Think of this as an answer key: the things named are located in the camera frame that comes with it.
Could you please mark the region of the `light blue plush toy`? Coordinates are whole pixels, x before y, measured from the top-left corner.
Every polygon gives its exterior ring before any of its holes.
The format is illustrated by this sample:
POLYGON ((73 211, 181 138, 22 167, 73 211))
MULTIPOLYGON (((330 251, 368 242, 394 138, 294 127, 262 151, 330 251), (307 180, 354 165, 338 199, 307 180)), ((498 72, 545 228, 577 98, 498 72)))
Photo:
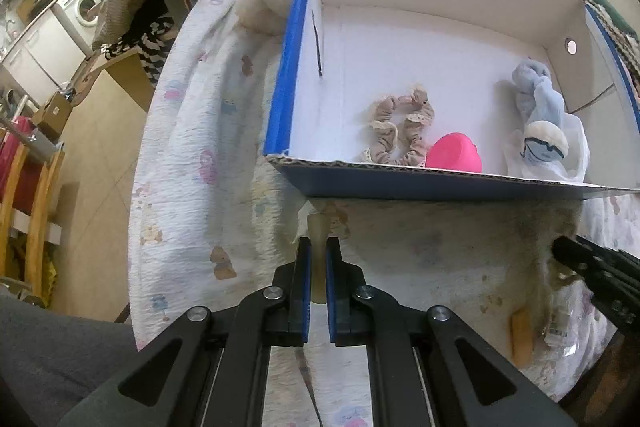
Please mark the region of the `light blue plush toy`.
POLYGON ((515 104, 523 119, 521 156, 529 164, 564 159, 570 146, 562 129, 564 98, 553 89, 544 63, 525 60, 512 72, 515 104))

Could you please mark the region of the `pink plush toy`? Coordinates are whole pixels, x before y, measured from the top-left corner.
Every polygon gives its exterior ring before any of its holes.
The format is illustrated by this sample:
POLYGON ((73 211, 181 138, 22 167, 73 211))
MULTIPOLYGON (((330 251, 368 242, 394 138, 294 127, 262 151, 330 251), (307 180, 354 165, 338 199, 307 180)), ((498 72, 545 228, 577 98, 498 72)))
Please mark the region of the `pink plush toy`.
POLYGON ((458 132, 444 135, 431 147, 426 154, 425 166, 472 173, 480 173, 483 168, 476 145, 458 132))

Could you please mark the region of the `clear plastic wrapper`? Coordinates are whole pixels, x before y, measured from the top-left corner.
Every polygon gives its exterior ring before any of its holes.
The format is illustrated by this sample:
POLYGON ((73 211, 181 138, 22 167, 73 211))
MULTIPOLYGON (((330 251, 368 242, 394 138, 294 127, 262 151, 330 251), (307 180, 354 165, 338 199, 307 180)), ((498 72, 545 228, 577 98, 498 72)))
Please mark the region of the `clear plastic wrapper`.
POLYGON ((542 339, 553 349, 574 348, 578 343, 579 322, 582 319, 578 274, 563 267, 559 261, 550 259, 547 282, 550 294, 542 339))

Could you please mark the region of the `orange wooden block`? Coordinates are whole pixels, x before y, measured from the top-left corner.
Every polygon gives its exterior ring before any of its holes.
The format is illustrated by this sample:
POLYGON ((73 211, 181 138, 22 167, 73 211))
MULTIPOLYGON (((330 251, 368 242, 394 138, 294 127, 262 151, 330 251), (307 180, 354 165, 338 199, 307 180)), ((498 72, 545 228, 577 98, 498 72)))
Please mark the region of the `orange wooden block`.
POLYGON ((510 318, 512 362, 519 369, 529 366, 534 352, 532 319, 526 307, 516 310, 510 318))

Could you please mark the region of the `white patterned bed blanket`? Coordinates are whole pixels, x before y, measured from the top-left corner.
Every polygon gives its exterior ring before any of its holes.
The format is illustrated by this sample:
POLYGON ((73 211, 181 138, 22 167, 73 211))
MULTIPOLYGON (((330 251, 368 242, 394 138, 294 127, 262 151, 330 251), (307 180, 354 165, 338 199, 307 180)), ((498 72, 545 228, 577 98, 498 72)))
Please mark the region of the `white patterned bed blanket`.
POLYGON ((220 310, 266 286, 321 215, 367 280, 418 309, 445 305, 508 353, 509 315, 577 312, 575 348, 539 347, 526 375, 561 399, 614 329, 582 281, 551 260, 556 236, 639 250, 634 196, 585 202, 430 204, 308 200, 262 156, 281 41, 242 26, 244 0, 200 0, 160 76, 129 221, 129 300, 144 347, 186 309, 220 310))

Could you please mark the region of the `white tissue paper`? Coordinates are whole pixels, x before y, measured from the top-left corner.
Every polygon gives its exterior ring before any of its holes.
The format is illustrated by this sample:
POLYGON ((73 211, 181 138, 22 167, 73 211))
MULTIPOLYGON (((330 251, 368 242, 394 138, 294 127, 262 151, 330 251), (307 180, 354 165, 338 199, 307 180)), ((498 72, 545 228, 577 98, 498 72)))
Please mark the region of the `white tissue paper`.
POLYGON ((515 178, 582 183, 590 150, 582 121, 563 114, 561 124, 537 120, 515 130, 503 144, 506 172, 515 178))

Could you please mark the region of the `beige scrunchie in box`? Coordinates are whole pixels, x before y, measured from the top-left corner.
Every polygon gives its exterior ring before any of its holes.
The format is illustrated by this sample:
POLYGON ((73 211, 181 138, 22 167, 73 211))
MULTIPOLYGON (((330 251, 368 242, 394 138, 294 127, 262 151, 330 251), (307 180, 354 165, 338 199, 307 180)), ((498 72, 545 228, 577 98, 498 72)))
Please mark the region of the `beige scrunchie in box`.
POLYGON ((374 142, 361 159, 374 165, 424 167, 431 150, 424 134, 434 119, 435 109, 420 84, 410 94, 387 95, 373 105, 368 126, 374 142))

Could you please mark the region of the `wooden yellow chair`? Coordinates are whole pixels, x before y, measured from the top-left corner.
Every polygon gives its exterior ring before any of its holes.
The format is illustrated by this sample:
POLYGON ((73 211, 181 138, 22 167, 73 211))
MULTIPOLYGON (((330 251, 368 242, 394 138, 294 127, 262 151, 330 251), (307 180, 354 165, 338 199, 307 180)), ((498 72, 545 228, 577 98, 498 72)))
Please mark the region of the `wooden yellow chair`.
MULTIPOLYGON (((1 275, 6 277, 10 266, 9 238, 12 229, 21 232, 19 227, 14 227, 14 221, 20 212, 14 205, 14 199, 21 173, 27 161, 28 150, 24 144, 17 147, 10 168, 8 179, 1 197, 1 275)), ((26 215, 26 244, 24 248, 24 277, 21 283, 37 299, 40 299, 45 307, 50 305, 51 294, 55 277, 50 268, 52 263, 47 260, 46 244, 53 244, 48 239, 50 229, 49 207, 54 193, 58 175, 64 160, 64 152, 58 150, 52 159, 46 161, 40 169, 38 183, 32 209, 26 215)))

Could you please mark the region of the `cardboard box on floor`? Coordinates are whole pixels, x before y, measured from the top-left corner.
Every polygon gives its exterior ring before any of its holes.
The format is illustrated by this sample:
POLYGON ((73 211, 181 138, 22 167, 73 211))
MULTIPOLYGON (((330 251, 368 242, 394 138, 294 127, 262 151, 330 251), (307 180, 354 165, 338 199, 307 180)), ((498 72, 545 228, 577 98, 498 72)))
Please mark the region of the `cardboard box on floor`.
POLYGON ((51 142, 56 142, 62 135, 70 113, 72 113, 70 101, 62 93, 55 92, 32 117, 32 123, 51 142))

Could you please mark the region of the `white blue cardboard box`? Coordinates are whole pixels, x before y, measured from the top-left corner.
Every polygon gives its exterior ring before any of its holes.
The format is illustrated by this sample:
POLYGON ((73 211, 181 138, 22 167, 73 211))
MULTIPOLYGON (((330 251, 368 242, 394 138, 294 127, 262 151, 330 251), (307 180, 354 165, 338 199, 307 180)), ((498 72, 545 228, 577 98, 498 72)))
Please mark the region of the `white blue cardboard box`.
POLYGON ((630 69, 587 0, 294 0, 264 145, 310 197, 585 199, 639 188, 639 103, 630 69), (503 150, 523 127, 513 69, 550 69, 585 131, 582 181, 512 176, 503 150), (374 165, 368 117, 387 95, 422 86, 427 139, 467 136, 478 173, 374 165))

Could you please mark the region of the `white kitchen cabinet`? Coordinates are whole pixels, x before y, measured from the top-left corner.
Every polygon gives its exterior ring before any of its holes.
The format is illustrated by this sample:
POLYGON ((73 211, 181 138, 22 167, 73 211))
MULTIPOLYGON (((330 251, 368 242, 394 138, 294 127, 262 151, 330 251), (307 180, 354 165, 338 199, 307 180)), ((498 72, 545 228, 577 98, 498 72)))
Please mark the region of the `white kitchen cabinet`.
POLYGON ((18 38, 2 65, 37 105, 63 91, 85 53, 51 10, 43 12, 18 38))

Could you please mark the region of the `white washing machine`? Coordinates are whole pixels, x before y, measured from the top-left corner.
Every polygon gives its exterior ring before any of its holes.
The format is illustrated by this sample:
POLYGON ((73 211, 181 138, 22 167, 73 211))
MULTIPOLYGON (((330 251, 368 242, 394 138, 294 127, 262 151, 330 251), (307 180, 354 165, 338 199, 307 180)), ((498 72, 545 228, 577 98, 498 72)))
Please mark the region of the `white washing machine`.
POLYGON ((87 56, 93 54, 93 38, 101 0, 58 0, 52 11, 64 29, 87 56))

